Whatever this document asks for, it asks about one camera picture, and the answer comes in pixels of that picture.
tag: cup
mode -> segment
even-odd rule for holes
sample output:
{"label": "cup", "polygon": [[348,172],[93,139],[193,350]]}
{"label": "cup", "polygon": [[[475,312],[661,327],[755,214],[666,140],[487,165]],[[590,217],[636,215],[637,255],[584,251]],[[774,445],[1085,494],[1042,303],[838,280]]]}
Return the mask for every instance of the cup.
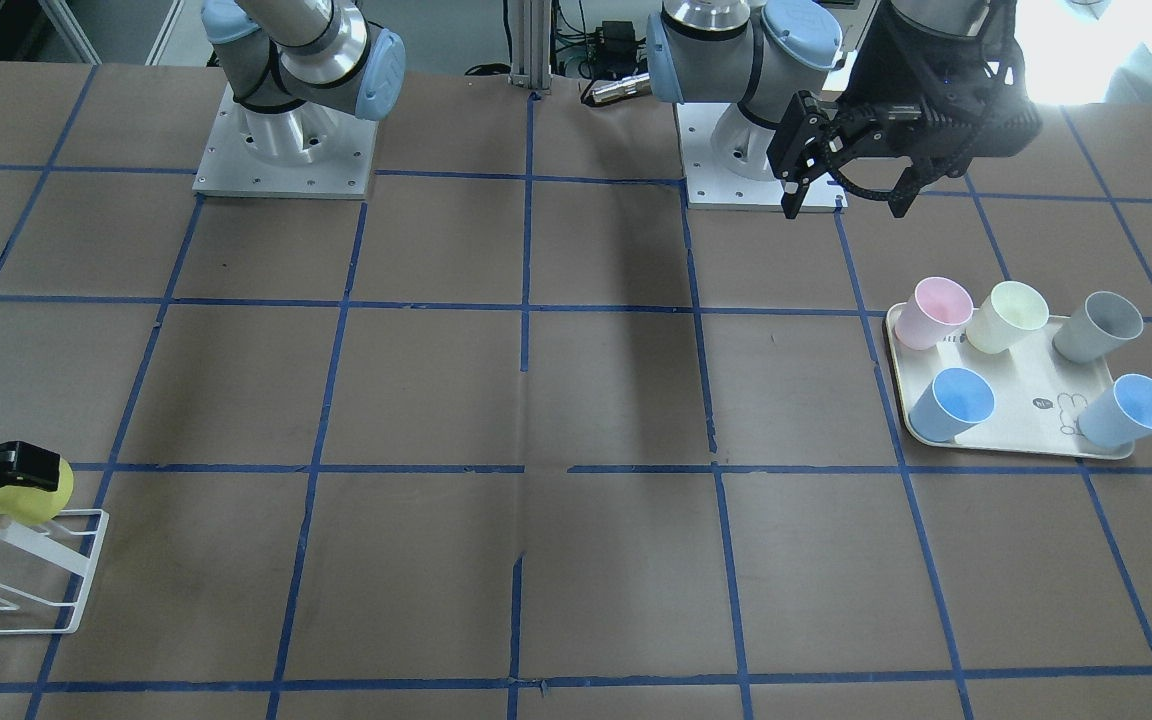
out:
{"label": "cup", "polygon": [[1047,301],[1025,283],[1003,281],[993,286],[979,313],[968,324],[968,342],[987,355],[996,355],[1025,340],[1047,324]]}
{"label": "cup", "polygon": [[1078,416],[1078,430],[1101,447],[1152,434],[1152,378],[1123,376]]}
{"label": "cup", "polygon": [[993,415],[993,389],[965,367],[947,367],[932,379],[909,411],[915,433],[932,442],[948,442]]}
{"label": "cup", "polygon": [[1115,291],[1093,291],[1052,339],[1052,347],[1071,363],[1091,363],[1142,332],[1144,320],[1130,300]]}
{"label": "cup", "polygon": [[896,319],[896,340],[927,350],[972,319],[972,295],[948,278],[923,278]]}

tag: yellow object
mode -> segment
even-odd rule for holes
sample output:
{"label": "yellow object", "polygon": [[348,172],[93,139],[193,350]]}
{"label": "yellow object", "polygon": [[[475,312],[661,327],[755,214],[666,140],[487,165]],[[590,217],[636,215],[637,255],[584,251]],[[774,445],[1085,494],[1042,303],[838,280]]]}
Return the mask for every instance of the yellow object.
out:
{"label": "yellow object", "polygon": [[60,458],[60,483],[56,492],[41,488],[8,486],[0,488],[0,511],[22,525],[37,525],[54,518],[74,493],[74,470]]}

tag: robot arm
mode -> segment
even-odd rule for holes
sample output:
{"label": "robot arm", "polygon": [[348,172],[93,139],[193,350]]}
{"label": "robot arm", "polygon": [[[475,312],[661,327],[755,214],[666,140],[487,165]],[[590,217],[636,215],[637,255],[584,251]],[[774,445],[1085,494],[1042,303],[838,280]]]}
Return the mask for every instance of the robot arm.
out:
{"label": "robot arm", "polygon": [[[808,184],[828,173],[902,218],[922,188],[963,176],[975,158],[1010,158],[1029,145],[1043,120],[1025,92],[1016,1],[884,1],[833,118],[817,97],[797,92],[781,119],[768,160],[785,181],[786,217],[797,215]],[[842,173],[855,158],[901,156],[911,164],[892,190],[869,190]]]}
{"label": "robot arm", "polygon": [[202,22],[234,100],[253,113],[310,103],[379,120],[402,90],[402,38],[353,1],[207,0]]}
{"label": "robot arm", "polygon": [[[666,0],[647,23],[652,88],[667,103],[732,103],[719,160],[746,177],[780,179],[787,218],[831,174],[904,217],[923,187],[958,177],[979,156],[1015,156],[1043,128],[1025,94],[1016,0],[881,0],[836,103],[819,100],[841,28],[812,0]],[[733,164],[728,156],[745,156]],[[911,165],[889,191],[850,181],[855,158]],[[765,159],[759,168],[750,159]]]}

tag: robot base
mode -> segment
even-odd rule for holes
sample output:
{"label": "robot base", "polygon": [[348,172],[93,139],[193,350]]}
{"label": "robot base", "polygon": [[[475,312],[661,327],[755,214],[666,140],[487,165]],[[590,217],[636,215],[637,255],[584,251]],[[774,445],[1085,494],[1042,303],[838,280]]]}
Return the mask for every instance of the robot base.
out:
{"label": "robot base", "polygon": [[225,88],[207,146],[198,162],[194,190],[219,197],[306,197],[364,200],[376,150],[376,123],[324,108],[338,121],[333,137],[309,164],[273,164],[247,146],[242,108]]}
{"label": "robot base", "polygon": [[[767,174],[765,181],[737,176],[718,161],[710,146],[718,120],[727,105],[722,103],[685,103],[675,105],[679,122],[679,145],[682,168],[687,176],[687,204],[691,209],[764,210],[781,213],[781,183]],[[847,206],[846,194],[833,179],[819,179],[808,189],[804,213],[833,213]]]}

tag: tray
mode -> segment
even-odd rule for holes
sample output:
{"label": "tray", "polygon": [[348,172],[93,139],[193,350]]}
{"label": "tray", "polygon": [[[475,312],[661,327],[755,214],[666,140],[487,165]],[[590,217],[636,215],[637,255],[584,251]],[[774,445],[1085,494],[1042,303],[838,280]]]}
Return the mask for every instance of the tray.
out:
{"label": "tray", "polygon": [[[1135,444],[1106,448],[1089,441],[1078,431],[1078,416],[1089,402],[1113,384],[1105,359],[1075,364],[1052,348],[1052,336],[1064,327],[1053,314],[1043,332],[1030,334],[1010,350],[986,355],[967,341],[963,331],[943,338],[929,350],[910,350],[893,334],[904,302],[887,311],[882,331],[896,379],[901,419],[909,433],[924,445],[960,450],[1032,452],[1038,455],[1123,460]],[[993,416],[965,430],[948,442],[919,437],[909,424],[909,409],[918,402],[932,378],[946,367],[968,367],[990,382],[995,395]]]}

